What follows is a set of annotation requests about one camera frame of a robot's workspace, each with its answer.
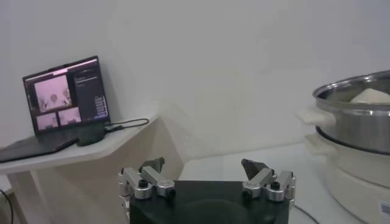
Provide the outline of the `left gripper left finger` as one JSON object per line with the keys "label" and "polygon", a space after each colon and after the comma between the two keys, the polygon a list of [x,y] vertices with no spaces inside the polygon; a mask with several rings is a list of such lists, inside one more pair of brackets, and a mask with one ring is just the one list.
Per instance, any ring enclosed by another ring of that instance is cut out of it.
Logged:
{"label": "left gripper left finger", "polygon": [[118,173],[119,196],[124,200],[134,197],[137,200],[147,200],[153,191],[158,196],[171,200],[176,196],[175,182],[165,178],[162,171],[165,159],[163,157],[145,161],[138,169],[122,168]]}

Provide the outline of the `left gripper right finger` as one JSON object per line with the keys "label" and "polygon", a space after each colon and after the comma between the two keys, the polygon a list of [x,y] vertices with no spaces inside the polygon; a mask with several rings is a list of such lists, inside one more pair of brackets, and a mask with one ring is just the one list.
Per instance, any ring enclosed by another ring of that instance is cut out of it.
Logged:
{"label": "left gripper right finger", "polygon": [[256,198],[280,203],[296,200],[296,176],[292,171],[283,170],[277,173],[265,163],[242,159],[241,165],[248,180],[243,182],[243,200],[250,202]]}

